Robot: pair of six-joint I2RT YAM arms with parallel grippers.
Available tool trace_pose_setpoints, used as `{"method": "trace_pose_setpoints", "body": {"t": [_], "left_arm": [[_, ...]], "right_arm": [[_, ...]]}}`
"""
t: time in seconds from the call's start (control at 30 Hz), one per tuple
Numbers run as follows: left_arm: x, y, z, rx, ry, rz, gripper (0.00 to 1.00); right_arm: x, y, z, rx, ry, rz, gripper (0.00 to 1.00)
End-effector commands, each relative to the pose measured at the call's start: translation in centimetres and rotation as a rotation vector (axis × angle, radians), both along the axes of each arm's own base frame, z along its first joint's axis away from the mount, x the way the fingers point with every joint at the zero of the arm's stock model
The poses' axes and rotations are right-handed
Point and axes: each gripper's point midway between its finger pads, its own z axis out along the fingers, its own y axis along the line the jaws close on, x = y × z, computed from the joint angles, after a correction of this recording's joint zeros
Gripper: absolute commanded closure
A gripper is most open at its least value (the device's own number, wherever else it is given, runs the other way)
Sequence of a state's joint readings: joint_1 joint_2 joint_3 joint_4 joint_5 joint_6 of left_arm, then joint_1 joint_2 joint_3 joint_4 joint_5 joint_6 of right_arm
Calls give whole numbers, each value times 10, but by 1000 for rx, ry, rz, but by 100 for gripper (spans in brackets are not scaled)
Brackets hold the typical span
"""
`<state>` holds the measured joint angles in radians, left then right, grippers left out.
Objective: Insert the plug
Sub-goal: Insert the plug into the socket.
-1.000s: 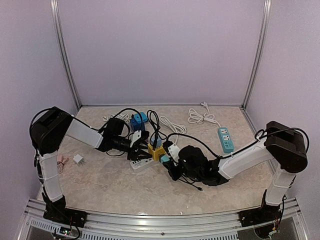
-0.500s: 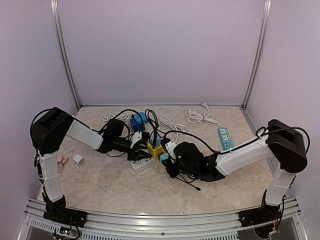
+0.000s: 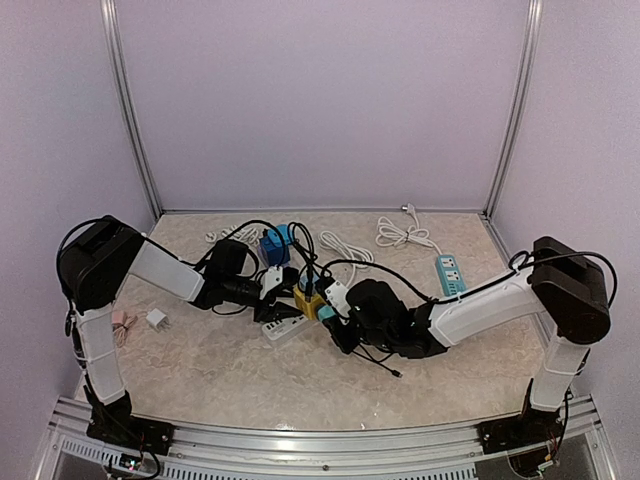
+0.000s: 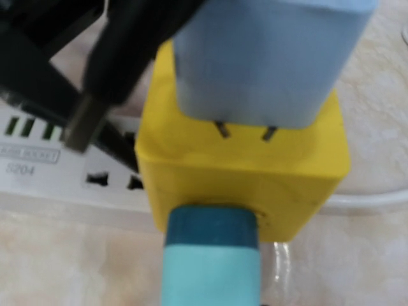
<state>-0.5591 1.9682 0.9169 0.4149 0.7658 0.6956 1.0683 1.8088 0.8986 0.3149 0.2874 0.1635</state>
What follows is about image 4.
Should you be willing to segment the pale blue round charger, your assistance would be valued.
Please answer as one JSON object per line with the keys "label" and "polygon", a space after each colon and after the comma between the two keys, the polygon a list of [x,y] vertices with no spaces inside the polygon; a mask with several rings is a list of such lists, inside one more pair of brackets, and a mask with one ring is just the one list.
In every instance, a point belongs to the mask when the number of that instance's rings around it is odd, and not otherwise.
{"label": "pale blue round charger", "polygon": [[173,37],[177,103],[194,119],[311,125],[377,1],[207,1]]}

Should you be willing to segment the yellow cube socket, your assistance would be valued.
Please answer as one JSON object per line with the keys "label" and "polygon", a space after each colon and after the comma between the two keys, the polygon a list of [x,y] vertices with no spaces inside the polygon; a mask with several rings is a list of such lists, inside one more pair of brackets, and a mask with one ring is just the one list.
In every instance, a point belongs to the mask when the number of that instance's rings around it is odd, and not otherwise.
{"label": "yellow cube socket", "polygon": [[178,108],[172,42],[156,56],[136,138],[143,186],[157,228],[182,205],[227,205],[253,211],[263,242],[288,242],[347,176],[351,159],[339,100],[331,93],[305,129],[230,124],[223,138],[211,122]]}

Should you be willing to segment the white power strip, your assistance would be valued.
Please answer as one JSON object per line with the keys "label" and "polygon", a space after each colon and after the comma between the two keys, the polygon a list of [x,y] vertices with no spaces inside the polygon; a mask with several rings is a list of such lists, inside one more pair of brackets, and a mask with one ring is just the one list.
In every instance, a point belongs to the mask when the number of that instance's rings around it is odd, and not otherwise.
{"label": "white power strip", "polygon": [[[125,166],[92,147],[83,156],[64,150],[59,127],[1,107],[1,209],[65,221],[83,222],[141,232],[155,232],[150,198],[142,180]],[[247,204],[238,183],[255,183],[236,171],[204,178],[199,173],[192,187],[205,187],[181,204],[207,200],[212,204]],[[407,194],[335,195],[323,213],[383,214],[407,208]]]}

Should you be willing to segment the teal charger with cable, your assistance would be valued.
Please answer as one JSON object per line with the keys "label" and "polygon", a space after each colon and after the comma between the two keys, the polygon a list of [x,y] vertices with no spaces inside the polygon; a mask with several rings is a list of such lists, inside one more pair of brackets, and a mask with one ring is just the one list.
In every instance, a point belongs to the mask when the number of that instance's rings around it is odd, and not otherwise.
{"label": "teal charger with cable", "polygon": [[238,207],[184,205],[164,241],[161,305],[260,305],[256,215]]}

